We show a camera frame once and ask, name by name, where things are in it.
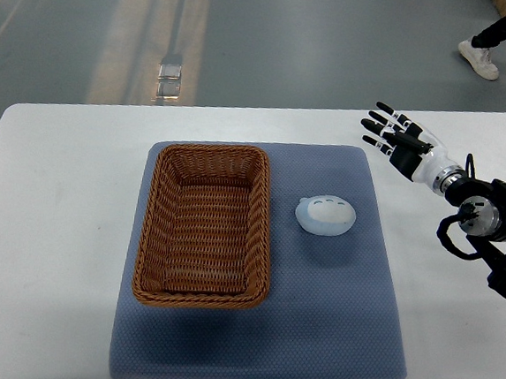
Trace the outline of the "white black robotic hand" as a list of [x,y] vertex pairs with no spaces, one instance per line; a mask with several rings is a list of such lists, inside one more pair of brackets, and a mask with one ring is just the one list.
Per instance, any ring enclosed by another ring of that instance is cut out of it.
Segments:
[[362,140],[388,157],[389,163],[411,182],[424,184],[435,194],[467,176],[464,168],[449,158],[448,150],[423,125],[404,113],[377,102],[361,125],[370,132]]

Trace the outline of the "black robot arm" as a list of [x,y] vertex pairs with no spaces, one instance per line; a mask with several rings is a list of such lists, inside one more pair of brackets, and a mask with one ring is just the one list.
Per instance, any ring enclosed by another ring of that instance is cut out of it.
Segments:
[[[483,260],[490,268],[488,286],[506,299],[506,183],[461,177],[446,184],[443,196],[457,213],[440,221],[436,235],[442,246],[465,261]],[[455,246],[448,229],[458,224],[474,249]]]

